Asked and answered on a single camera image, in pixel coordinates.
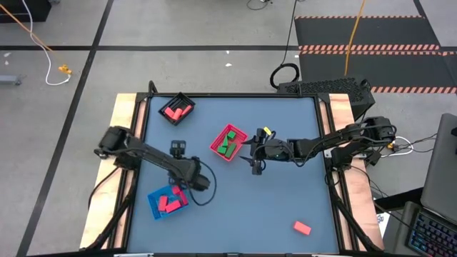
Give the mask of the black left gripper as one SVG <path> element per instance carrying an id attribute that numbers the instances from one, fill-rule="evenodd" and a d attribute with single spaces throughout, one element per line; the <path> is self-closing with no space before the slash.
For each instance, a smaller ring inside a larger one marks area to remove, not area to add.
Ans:
<path id="1" fill-rule="evenodd" d="M 201 164 L 197 157 L 184 157 L 185 148 L 185 141 L 173 140 L 171 142 L 170 154 L 173 166 L 171 177 L 177 184 L 184 184 L 195 191 L 205 191 L 211 182 L 207 177 L 201 175 Z"/>

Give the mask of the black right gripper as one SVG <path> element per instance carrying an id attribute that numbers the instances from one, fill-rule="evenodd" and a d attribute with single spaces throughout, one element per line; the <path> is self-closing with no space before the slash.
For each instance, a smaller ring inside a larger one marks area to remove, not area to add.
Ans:
<path id="1" fill-rule="evenodd" d="M 268 142 L 275 139 L 275 137 L 275 131 L 271 131 L 269 128 L 258 128 L 256 129 L 256 135 L 253 138 L 242 142 L 242 144 L 251 144 L 251 158 L 244 156 L 239 157 L 251 165 L 253 175 L 261 175 L 266 168 L 266 150 L 272 148 L 272 145 L 268 145 Z"/>

